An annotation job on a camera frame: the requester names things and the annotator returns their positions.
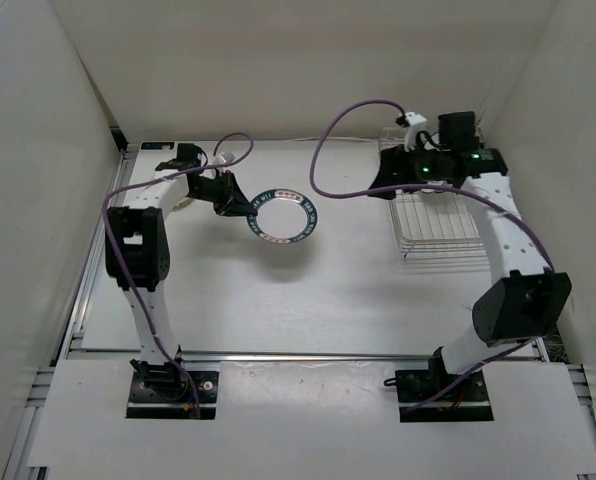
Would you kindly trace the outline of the cream plate with black spot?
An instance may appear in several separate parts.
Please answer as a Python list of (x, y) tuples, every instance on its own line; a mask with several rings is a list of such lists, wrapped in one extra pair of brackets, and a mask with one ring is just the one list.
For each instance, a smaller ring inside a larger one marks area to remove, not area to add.
[(173, 209), (179, 210), (179, 209), (185, 208), (187, 205), (189, 205), (191, 203), (191, 201), (192, 201), (191, 198), (184, 197), (174, 205)]

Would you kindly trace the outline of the white plate green rim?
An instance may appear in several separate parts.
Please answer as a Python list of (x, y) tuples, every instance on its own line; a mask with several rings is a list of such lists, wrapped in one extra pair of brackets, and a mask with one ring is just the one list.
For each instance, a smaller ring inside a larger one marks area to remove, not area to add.
[(298, 243), (308, 238), (318, 224), (314, 203), (291, 189), (270, 189), (253, 200), (254, 213), (246, 217), (250, 230), (274, 244)]

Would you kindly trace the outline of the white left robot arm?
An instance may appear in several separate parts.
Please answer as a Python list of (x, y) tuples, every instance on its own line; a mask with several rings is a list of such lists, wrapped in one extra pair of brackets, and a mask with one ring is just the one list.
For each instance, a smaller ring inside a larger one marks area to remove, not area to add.
[(140, 342), (140, 356), (132, 367), (144, 385), (166, 401), (199, 402), (165, 301), (171, 267), (165, 221), (185, 199), (208, 202), (222, 217), (254, 215), (229, 170), (246, 157), (218, 150), (207, 156), (193, 143), (180, 143), (175, 157), (159, 163), (152, 178), (122, 187), (103, 201), (106, 270), (129, 303)]

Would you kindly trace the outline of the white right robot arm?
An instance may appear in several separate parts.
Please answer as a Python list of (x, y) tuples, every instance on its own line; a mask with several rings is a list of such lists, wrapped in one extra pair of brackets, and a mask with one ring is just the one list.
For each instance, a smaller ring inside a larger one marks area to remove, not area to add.
[(462, 389), (469, 368), (551, 334), (572, 285), (521, 219), (508, 167), (498, 149), (479, 140), (474, 113), (439, 116), (436, 138), (418, 113), (407, 112), (396, 122), (405, 130), (404, 140), (381, 150), (374, 197), (392, 200), (396, 187), (405, 193), (437, 187), (462, 196), (490, 267), (491, 286), (473, 305), (471, 326), (439, 349), (441, 366), (427, 375), (430, 393), (448, 400)]

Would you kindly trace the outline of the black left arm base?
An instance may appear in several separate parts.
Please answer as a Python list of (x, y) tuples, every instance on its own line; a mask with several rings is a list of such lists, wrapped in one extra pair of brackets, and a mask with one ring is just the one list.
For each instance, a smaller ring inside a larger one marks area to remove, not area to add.
[(134, 372), (125, 416), (128, 419), (214, 420), (219, 393), (218, 371), (188, 370), (196, 391), (172, 366), (145, 367)]

